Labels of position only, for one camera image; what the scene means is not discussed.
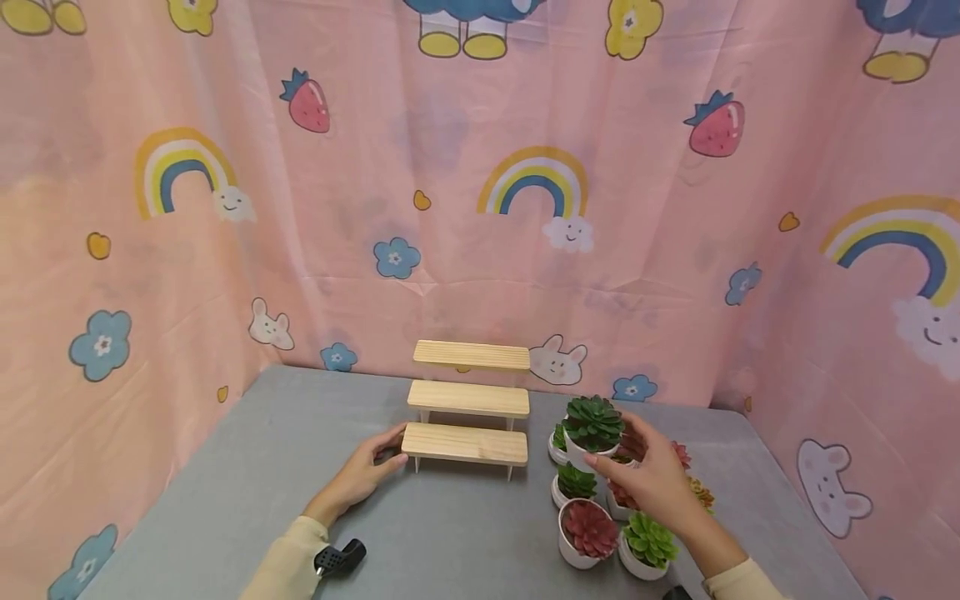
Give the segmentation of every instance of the wooden step shelf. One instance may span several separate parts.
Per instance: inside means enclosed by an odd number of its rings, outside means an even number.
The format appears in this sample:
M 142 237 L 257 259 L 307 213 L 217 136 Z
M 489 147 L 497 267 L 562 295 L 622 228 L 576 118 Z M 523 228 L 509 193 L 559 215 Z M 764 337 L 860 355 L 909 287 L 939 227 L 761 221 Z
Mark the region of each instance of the wooden step shelf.
M 457 413 L 484 417 L 503 417 L 507 430 L 514 430 L 514 419 L 530 416 L 530 395 L 521 388 L 492 385 L 421 381 L 410 385 L 407 404 L 420 411 L 420 421 L 429 422 L 430 413 Z
M 414 457 L 417 473 L 420 458 L 504 465 L 507 481 L 513 476 L 514 467 L 527 466 L 527 436 L 518 431 L 412 422 L 407 424 L 400 449 Z
M 516 346 L 420 340 L 414 348 L 414 360 L 463 369 L 530 370 L 530 350 Z

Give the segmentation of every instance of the strawberry print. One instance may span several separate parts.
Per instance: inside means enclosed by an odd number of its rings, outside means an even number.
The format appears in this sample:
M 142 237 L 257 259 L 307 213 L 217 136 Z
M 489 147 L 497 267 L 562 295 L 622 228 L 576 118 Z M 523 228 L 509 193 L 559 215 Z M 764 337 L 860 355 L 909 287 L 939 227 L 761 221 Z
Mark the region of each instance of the strawberry print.
M 309 132 L 330 131 L 330 111 L 326 107 L 324 90 L 310 79 L 306 71 L 294 69 L 290 81 L 283 80 L 280 100 L 290 103 L 290 118 Z
M 695 105 L 694 114 L 684 123 L 693 126 L 690 150 L 703 156 L 730 156 L 743 137 L 743 104 L 733 100 L 733 92 L 713 92 L 706 104 Z

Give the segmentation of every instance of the beige sleeve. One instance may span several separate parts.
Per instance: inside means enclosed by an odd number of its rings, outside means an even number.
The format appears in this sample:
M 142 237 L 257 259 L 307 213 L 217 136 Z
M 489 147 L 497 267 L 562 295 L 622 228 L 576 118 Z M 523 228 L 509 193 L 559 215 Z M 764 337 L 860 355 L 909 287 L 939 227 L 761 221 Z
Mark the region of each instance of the beige sleeve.
M 716 600 L 786 600 L 754 559 L 710 577 L 704 588 Z
M 329 546 L 326 527 L 309 516 L 298 516 L 275 541 L 240 600 L 310 600 L 320 577 L 313 558 Z

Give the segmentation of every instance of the hand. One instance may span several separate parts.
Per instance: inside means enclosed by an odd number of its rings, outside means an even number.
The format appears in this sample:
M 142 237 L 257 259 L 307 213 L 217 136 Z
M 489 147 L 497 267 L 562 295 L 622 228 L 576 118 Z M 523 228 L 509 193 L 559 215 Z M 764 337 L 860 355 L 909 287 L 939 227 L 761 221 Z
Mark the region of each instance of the hand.
M 621 446 L 625 454 L 640 459 L 639 467 L 630 468 L 591 454 L 584 460 L 626 490 L 641 511 L 680 535 L 685 525 L 707 511 L 690 490 L 684 466 L 670 440 L 637 415 L 625 412 L 622 416 L 627 427 Z
M 407 464 L 406 454 L 397 454 L 380 465 L 373 463 L 384 450 L 400 446 L 406 428 L 403 422 L 360 443 L 340 472 L 310 500 L 303 514 L 329 528 L 348 508 L 366 500 L 381 481 Z

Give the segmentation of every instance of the black object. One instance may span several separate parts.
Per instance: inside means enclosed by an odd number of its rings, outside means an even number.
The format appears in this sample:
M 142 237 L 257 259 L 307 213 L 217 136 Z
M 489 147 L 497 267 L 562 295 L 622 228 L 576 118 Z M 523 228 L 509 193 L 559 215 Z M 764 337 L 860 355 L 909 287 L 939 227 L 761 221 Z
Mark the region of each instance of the black object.
M 676 586 L 663 595 L 663 600 L 692 600 L 683 586 Z
M 350 540 L 343 550 L 327 546 L 313 557 L 313 566 L 321 577 L 349 575 L 367 556 L 367 546 L 360 540 Z

